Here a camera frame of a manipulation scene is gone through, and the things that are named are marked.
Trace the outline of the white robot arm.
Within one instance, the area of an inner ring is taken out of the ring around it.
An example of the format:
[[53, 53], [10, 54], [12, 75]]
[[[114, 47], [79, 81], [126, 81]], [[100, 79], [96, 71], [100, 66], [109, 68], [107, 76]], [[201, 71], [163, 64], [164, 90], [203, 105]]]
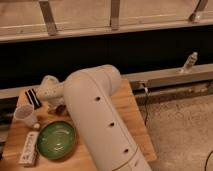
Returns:
[[75, 71], [64, 81], [47, 75], [36, 95], [66, 106], [98, 171], [152, 171], [112, 103], [120, 84], [119, 70], [101, 65]]

